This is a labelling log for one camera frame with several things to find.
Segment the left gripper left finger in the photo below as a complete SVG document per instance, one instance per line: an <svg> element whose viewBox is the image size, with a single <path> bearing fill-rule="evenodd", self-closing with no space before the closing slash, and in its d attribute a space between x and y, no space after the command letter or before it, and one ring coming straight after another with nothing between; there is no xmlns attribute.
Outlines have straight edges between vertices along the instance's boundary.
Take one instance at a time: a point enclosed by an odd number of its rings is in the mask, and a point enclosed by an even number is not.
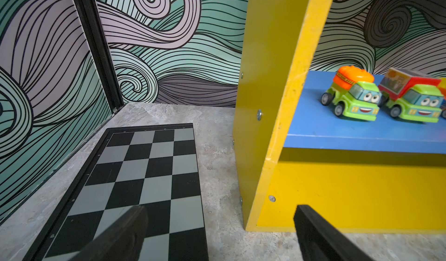
<svg viewBox="0 0 446 261"><path fill-rule="evenodd" d="M87 244L73 261L137 261L148 228L145 207L133 206Z"/></svg>

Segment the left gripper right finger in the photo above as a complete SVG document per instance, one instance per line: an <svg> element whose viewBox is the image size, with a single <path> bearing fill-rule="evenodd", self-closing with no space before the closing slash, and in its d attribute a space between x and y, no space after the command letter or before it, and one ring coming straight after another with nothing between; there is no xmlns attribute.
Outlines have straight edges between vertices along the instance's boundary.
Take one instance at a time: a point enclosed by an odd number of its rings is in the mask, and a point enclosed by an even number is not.
<svg viewBox="0 0 446 261"><path fill-rule="evenodd" d="M298 205L293 220L305 261L372 261L311 206Z"/></svg>

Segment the green orange tractor toy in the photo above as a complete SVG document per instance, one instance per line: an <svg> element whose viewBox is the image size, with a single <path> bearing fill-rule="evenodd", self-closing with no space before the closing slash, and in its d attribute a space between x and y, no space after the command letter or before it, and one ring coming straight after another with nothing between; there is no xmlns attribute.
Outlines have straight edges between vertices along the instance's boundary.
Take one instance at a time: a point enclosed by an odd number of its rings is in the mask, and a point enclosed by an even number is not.
<svg viewBox="0 0 446 261"><path fill-rule="evenodd" d="M330 88L321 96L321 104L334 105L337 117L375 121L382 93L374 76L355 66L340 67Z"/></svg>

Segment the green grey truck toy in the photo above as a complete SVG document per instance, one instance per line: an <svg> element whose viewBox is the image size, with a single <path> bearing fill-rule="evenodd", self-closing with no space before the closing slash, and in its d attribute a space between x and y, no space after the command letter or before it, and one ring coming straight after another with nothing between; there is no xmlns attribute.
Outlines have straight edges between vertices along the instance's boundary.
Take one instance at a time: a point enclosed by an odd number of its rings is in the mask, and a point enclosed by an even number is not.
<svg viewBox="0 0 446 261"><path fill-rule="evenodd" d="M379 107L387 107L392 118L437 123L444 96L441 79L401 68L390 68L378 85L382 93Z"/></svg>

